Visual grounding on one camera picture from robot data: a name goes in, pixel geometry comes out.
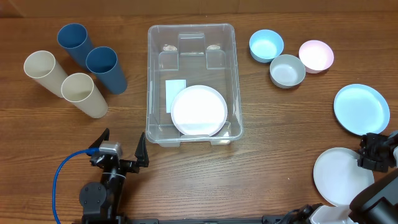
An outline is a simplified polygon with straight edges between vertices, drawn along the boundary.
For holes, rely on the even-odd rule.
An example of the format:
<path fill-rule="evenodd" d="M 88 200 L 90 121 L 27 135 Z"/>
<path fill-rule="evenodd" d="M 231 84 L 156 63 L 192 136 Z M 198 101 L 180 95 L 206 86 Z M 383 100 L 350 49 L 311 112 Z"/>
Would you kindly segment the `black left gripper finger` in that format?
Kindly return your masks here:
<path fill-rule="evenodd" d="M 109 134 L 110 131 L 108 128 L 106 128 L 101 134 L 101 136 L 97 140 L 95 140 L 94 143 L 89 146 L 89 148 L 99 148 L 100 145 L 103 143 L 103 141 L 109 140 Z"/>
<path fill-rule="evenodd" d="M 136 157 L 136 166 L 138 167 L 148 167 L 149 166 L 149 156 L 147 153 L 147 148 L 146 148 L 146 134 L 143 132 L 141 134 L 139 143 L 137 145 L 136 151 L 135 151 L 135 157 Z"/>

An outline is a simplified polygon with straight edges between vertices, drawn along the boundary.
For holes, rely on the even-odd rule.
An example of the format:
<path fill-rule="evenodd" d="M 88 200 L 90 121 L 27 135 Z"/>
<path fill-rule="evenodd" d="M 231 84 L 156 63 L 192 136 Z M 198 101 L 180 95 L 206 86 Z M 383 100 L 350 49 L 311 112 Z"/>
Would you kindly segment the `grey white plate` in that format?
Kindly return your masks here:
<path fill-rule="evenodd" d="M 320 195 L 334 206 L 348 206 L 364 189 L 374 183 L 371 170 L 358 166 L 359 154 L 334 147 L 317 158 L 313 180 Z"/>

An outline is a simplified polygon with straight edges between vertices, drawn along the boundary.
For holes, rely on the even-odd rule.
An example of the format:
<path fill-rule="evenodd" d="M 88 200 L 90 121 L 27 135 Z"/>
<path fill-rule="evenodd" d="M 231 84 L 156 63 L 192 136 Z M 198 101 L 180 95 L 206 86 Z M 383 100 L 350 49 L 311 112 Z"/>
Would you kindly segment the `light blue plate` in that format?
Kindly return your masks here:
<path fill-rule="evenodd" d="M 333 110 L 342 127 L 358 136 L 379 134 L 390 121 L 390 109 L 385 98 L 363 84 L 350 84 L 339 90 Z"/>

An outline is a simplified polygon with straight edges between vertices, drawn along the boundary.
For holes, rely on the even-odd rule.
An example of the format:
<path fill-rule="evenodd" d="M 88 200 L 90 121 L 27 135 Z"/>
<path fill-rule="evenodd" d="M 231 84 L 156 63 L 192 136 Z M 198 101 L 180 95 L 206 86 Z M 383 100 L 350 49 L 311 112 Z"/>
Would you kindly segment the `white pink plate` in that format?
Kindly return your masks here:
<path fill-rule="evenodd" d="M 211 137 L 224 126 L 228 107 L 221 93 L 214 88 L 193 85 L 177 94 L 170 114 L 174 126 L 182 134 Z"/>

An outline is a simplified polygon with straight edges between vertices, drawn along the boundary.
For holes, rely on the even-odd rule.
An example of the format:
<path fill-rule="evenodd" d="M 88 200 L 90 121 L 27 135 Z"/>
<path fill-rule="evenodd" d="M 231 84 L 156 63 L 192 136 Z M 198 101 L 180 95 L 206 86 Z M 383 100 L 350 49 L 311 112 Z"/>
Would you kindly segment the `dark blue cup front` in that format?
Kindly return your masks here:
<path fill-rule="evenodd" d="M 101 46 L 91 50 L 86 66 L 112 94 L 119 95 L 127 89 L 126 77 L 112 48 Z"/>

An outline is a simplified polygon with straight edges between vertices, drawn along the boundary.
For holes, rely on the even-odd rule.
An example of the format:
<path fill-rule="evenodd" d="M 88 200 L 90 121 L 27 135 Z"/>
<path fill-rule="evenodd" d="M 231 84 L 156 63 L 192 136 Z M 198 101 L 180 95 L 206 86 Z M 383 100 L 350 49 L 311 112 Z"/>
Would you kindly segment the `clear plastic storage bin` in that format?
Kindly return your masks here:
<path fill-rule="evenodd" d="M 148 30 L 146 138 L 162 147 L 209 141 L 227 145 L 243 135 L 236 39 L 231 24 L 154 25 Z M 215 135 L 186 136 L 166 113 L 165 81 L 186 80 L 221 93 L 228 116 Z"/>

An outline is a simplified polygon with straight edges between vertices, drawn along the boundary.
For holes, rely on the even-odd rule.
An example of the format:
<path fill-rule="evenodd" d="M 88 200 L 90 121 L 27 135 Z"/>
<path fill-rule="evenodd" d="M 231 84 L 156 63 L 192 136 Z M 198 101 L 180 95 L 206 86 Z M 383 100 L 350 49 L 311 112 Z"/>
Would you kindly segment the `pink bowl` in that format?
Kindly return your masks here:
<path fill-rule="evenodd" d="M 320 40 L 304 42 L 299 48 L 298 57 L 308 73 L 320 73 L 329 69 L 335 59 L 331 47 Z"/>

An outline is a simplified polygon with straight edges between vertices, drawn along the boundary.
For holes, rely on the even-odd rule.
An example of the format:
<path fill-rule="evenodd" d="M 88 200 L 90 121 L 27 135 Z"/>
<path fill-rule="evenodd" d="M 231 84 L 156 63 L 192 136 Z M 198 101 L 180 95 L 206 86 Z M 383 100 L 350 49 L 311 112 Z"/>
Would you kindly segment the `grey bowl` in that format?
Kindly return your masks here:
<path fill-rule="evenodd" d="M 304 64 L 294 55 L 277 56 L 269 68 L 271 81 L 279 88 L 294 88 L 300 85 L 306 76 Z"/>

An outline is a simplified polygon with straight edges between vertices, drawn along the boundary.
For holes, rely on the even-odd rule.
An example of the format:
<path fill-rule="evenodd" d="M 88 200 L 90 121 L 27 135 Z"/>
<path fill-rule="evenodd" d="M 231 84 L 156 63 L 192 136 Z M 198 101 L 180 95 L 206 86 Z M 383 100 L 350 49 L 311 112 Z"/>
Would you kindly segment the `light blue bowl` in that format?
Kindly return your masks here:
<path fill-rule="evenodd" d="M 254 60 L 269 63 L 284 50 L 284 41 L 275 31 L 269 29 L 258 30 L 249 39 L 249 49 Z"/>

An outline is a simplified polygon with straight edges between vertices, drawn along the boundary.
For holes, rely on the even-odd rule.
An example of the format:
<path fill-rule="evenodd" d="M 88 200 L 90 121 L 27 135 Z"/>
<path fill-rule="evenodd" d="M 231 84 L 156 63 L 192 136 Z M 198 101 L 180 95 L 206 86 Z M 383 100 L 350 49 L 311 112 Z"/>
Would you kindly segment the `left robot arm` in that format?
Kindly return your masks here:
<path fill-rule="evenodd" d="M 127 215 L 118 212 L 118 208 L 126 174 L 137 174 L 141 167 L 149 166 L 146 134 L 142 133 L 140 136 L 134 154 L 135 161 L 121 158 L 123 154 L 121 143 L 109 140 L 108 128 L 89 148 L 94 150 L 88 153 L 91 165 L 103 171 L 99 182 L 87 183 L 80 190 L 79 200 L 83 207 L 81 222 L 132 223 L 133 221 Z"/>

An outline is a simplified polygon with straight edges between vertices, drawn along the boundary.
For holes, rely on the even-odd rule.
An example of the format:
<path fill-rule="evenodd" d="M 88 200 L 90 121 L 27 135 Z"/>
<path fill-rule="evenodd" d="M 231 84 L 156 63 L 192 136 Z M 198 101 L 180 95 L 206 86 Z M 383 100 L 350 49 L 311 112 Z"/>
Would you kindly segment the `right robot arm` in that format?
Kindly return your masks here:
<path fill-rule="evenodd" d="M 313 180 L 330 205 L 306 205 L 280 223 L 397 223 L 397 132 L 367 133 L 357 152 L 334 147 L 313 167 Z"/>

